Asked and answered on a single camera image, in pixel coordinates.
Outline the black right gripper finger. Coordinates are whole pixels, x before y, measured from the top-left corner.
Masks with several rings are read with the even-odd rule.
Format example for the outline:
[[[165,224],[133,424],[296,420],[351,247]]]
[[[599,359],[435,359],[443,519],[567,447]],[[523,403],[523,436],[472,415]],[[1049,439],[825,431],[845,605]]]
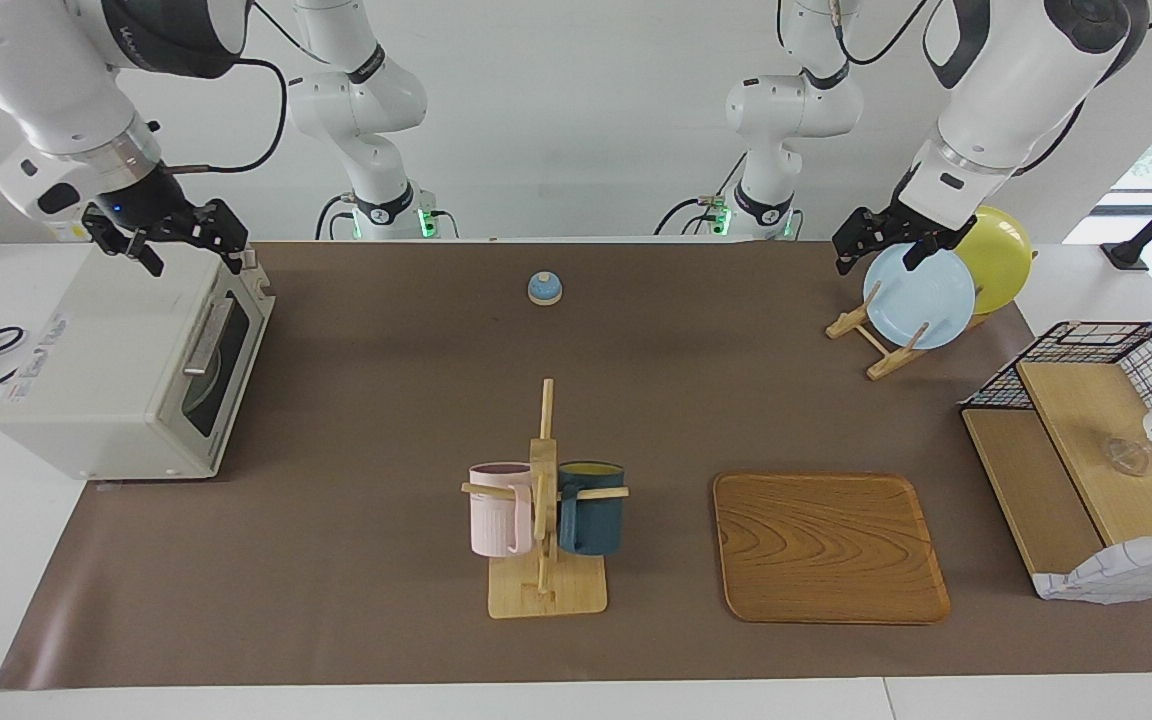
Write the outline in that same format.
[[[134,232],[132,236],[127,236],[100,209],[84,209],[84,228],[104,253],[124,256],[141,264],[152,276],[162,274],[162,260],[152,247],[147,247],[145,233]]]
[[[223,200],[209,200],[192,209],[192,225],[185,242],[196,249],[215,252],[234,275],[244,270],[244,252],[250,233]]]

